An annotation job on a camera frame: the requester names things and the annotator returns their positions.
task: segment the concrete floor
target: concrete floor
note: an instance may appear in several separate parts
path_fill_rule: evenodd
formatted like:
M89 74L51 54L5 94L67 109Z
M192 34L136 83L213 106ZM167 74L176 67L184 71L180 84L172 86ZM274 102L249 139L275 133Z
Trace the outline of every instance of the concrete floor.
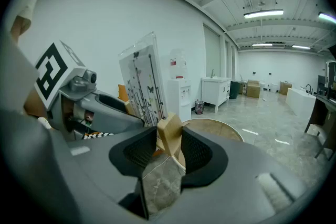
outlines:
M266 151L297 174L308 187L324 177L328 163L326 153L314 158L321 147L317 131L311 126L308 133L304 133L309 119L297 117L286 104L285 95L263 91L256 99L239 94L237 99L222 104L218 113L214 111L214 105L206 106L202 115L192 112L192 118L208 118L229 124L240 133L245 143ZM152 218L178 198L183 175L184 172L167 155L152 159L143 173L145 198Z

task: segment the white counter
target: white counter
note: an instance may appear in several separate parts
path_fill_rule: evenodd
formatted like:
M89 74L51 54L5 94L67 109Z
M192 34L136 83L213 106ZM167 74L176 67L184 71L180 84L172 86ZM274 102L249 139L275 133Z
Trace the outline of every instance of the white counter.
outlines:
M302 118L310 118L316 97L302 90L289 88L286 103L294 113Z
M217 113L218 107L229 100L230 84L231 78L202 78L202 101L216 105L215 113Z

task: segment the orange object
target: orange object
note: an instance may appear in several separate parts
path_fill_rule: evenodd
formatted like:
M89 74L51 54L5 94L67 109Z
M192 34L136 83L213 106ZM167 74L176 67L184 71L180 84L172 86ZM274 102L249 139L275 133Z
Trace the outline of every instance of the orange object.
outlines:
M163 153L162 150L157 150L153 153L153 156L157 156L157 155L160 155L161 153Z
M93 132L93 133L90 133L90 134L99 134L100 132ZM90 134L88 133L85 133L86 136L89 136Z
M118 98L120 100L124 101L124 102L127 102L129 100L129 98L128 98L125 86L118 84L118 90L119 90L119 97Z

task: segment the trash can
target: trash can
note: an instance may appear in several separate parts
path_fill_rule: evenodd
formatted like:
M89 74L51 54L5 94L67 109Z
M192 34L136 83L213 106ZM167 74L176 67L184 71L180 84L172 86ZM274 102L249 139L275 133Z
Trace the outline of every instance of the trash can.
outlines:
M204 102L203 101L195 101L195 113L196 114L203 114L204 110Z
M239 93L240 83L237 81L231 81L230 85L230 99L236 99Z

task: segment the sticker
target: sticker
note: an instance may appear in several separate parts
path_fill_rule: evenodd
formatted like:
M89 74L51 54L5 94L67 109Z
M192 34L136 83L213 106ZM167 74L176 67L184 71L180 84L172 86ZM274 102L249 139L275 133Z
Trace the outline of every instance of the sticker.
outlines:
M37 62L36 69L39 73L36 84L47 100L56 83L68 69L54 43Z
M70 54L70 56L72 57L72 59L75 61L75 63L81 67L84 67L85 65L82 63L81 60L79 60L79 58L77 57L77 55L73 52L73 50L66 44L64 44L61 41L62 45L65 47L66 51Z

